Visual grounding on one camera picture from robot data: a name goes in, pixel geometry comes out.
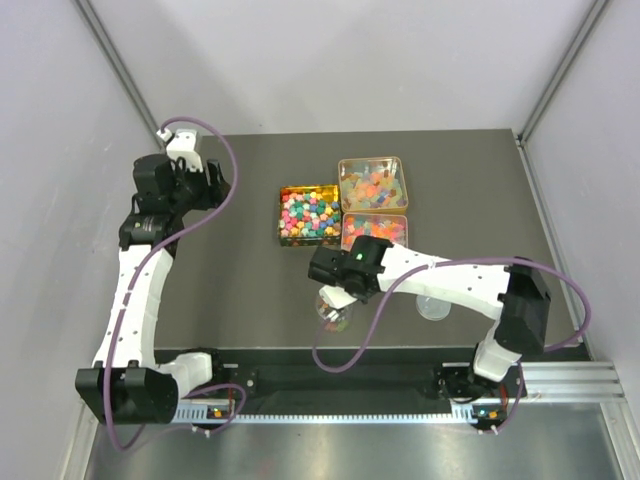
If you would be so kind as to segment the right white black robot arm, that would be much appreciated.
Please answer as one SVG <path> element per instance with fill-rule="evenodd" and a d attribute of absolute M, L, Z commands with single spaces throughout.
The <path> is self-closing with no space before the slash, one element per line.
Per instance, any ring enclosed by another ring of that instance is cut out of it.
<path fill-rule="evenodd" d="M 466 380 L 476 394 L 498 389 L 513 364 L 545 348 L 550 291 L 532 262 L 447 260 L 387 239 L 361 235 L 350 250 L 316 249 L 308 276 L 335 310 L 376 294 L 412 294 L 473 310 L 494 324 L 476 350 Z"/>

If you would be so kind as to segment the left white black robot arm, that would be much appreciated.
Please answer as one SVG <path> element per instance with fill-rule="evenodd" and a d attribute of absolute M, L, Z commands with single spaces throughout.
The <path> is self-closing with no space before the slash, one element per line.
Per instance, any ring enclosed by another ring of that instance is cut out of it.
<path fill-rule="evenodd" d="M 119 272 L 106 333 L 90 367 L 78 369 L 75 389 L 100 422 L 168 424 L 178 403 L 196 388 L 216 396 L 225 370 L 208 350 L 191 350 L 166 364 L 154 341 L 161 296 L 176 257 L 176 233 L 194 210 L 216 210 L 231 187 L 218 161 L 197 169 L 178 156 L 135 160 L 131 209 L 119 228 Z"/>

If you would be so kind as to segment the gold tin of pastel gummies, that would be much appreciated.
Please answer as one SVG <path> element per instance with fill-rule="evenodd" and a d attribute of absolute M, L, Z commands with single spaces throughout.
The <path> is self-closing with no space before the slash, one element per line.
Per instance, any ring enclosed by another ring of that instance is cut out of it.
<path fill-rule="evenodd" d="M 403 215 L 408 209 L 408 190 L 397 156 L 342 159 L 338 180 L 345 213 Z"/>

